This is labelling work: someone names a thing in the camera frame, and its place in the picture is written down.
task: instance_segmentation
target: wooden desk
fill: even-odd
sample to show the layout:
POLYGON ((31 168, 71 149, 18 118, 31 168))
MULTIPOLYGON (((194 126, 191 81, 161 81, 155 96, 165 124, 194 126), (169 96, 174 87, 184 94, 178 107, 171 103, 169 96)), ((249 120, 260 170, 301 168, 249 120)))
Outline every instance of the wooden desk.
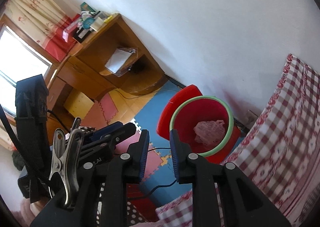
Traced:
MULTIPOLYGON (((124 22, 115 14, 97 33, 91 33, 82 44, 77 43, 63 61, 49 70, 46 78, 49 110, 71 127, 74 117, 63 107, 73 88, 93 100, 100 99, 109 91, 120 88, 132 95, 144 95, 160 88, 166 81, 164 72, 149 51, 124 22), (138 48, 138 55, 126 62, 127 66, 139 63, 139 70, 128 71, 121 77, 108 72, 104 65, 116 48, 138 48)), ((52 141, 59 122, 48 114, 47 131, 52 141)))

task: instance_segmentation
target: drawer handle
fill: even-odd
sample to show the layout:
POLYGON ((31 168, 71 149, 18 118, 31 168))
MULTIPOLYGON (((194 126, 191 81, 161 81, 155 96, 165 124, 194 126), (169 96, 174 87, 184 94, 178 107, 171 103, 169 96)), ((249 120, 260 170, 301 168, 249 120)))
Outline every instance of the drawer handle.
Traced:
POLYGON ((79 68, 77 65, 72 65, 72 67, 73 67, 73 69, 74 69, 75 71, 77 71, 78 73, 84 74, 84 71, 83 71, 81 68, 79 68))

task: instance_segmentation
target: electrical cable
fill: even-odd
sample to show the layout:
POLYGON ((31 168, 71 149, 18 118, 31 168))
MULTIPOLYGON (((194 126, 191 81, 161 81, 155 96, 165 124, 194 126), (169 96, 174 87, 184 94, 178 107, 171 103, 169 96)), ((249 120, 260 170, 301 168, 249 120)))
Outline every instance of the electrical cable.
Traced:
POLYGON ((8 133, 12 143, 16 147, 17 151, 20 153, 21 157, 23 158, 25 165, 27 167, 29 167, 30 169, 32 169, 35 177, 37 177, 39 180, 41 180, 47 186, 54 188, 54 186, 52 186, 51 182, 44 176, 43 173, 40 172, 40 170, 38 169, 38 167, 36 166, 36 164, 34 163, 32 158, 30 157, 30 155, 27 152, 25 152, 22 144, 19 142, 17 136, 14 134, 14 132, 12 130, 11 125, 7 119, 7 116, 5 116, 5 112, 4 112, 1 104, 0 104, 0 120, 4 126, 4 129, 8 133))
POLYGON ((154 149, 148 150, 148 152, 153 150, 159 150, 159 149, 170 150, 171 148, 154 148, 154 149))
POLYGON ((123 98, 127 99, 127 100, 131 100, 131 99, 136 99, 136 98, 139 98, 139 97, 142 97, 142 96, 146 96, 146 95, 150 95, 150 94, 153 94, 153 93, 158 93, 160 91, 172 91, 172 92, 176 92, 178 93, 179 91, 175 91, 175 90, 171 90, 171 89, 160 89, 158 91, 155 91, 155 92, 152 92, 150 94, 146 94, 146 95, 139 95, 139 96, 135 96, 135 97, 132 97, 132 98, 128 98, 128 97, 125 97, 120 91, 116 90, 116 92, 118 92, 120 95, 122 95, 123 98))
POLYGON ((154 148, 154 149, 148 150, 148 152, 149 152, 149 151, 153 151, 153 150, 160 150, 160 149, 164 149, 164 150, 170 150, 171 148, 154 148))
POLYGON ((56 117, 56 119, 58 120, 58 122, 62 125, 62 127, 68 132, 70 133, 70 130, 66 127, 66 125, 59 119, 59 117, 51 110, 47 110, 48 113, 52 114, 54 117, 56 117))
MULTIPOLYGON (((158 150, 158 149, 169 149, 170 148, 153 148, 151 150, 148 150, 149 151, 153 151, 153 150, 158 150)), ((128 198, 128 201, 129 200, 138 200, 138 199, 144 199, 144 198, 147 198, 149 195, 151 195, 154 191, 156 191, 158 188, 160 187, 170 187, 172 186, 177 180, 173 181, 171 184, 168 184, 168 185, 158 185, 158 186, 155 186, 149 193, 147 193, 146 195, 143 195, 143 196, 138 196, 138 197, 131 197, 131 198, 128 198)))
POLYGON ((138 196, 138 197, 130 197, 128 198, 128 201, 131 201, 131 200, 138 200, 138 199, 144 199, 144 198, 147 198, 149 195, 151 195, 154 191, 156 191, 158 188, 160 187, 170 187, 172 186, 177 180, 173 181, 171 184, 167 184, 167 185, 158 185, 158 186, 155 186, 149 193, 147 193, 146 195, 143 195, 143 196, 138 196))

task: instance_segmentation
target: window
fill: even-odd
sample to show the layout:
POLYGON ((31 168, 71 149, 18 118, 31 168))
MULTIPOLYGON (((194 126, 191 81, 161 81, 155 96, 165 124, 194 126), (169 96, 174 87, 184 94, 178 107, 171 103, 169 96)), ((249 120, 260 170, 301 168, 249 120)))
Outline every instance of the window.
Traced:
POLYGON ((52 63, 25 43, 13 30, 3 25, 0 31, 0 103, 15 116, 17 81, 48 71, 52 63))

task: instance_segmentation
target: metal clip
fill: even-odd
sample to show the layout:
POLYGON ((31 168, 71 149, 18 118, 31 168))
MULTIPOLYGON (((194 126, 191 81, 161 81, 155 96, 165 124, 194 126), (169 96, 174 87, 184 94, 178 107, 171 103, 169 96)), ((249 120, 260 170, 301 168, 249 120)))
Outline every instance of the metal clip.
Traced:
POLYGON ((81 118, 80 117, 76 117, 76 119, 73 121, 73 124, 72 124, 72 127, 71 127, 71 131, 73 131, 74 129, 78 129, 80 124, 81 124, 81 118))
MULTIPOLYGON (((82 130, 73 129, 66 148, 66 136, 63 130, 56 129, 54 132, 49 180, 51 180, 54 173, 59 173, 66 191, 64 207, 72 207, 79 191, 76 171, 83 140, 84 134, 82 130)), ((54 196, 54 192, 50 188, 49 193, 51 197, 54 196)))

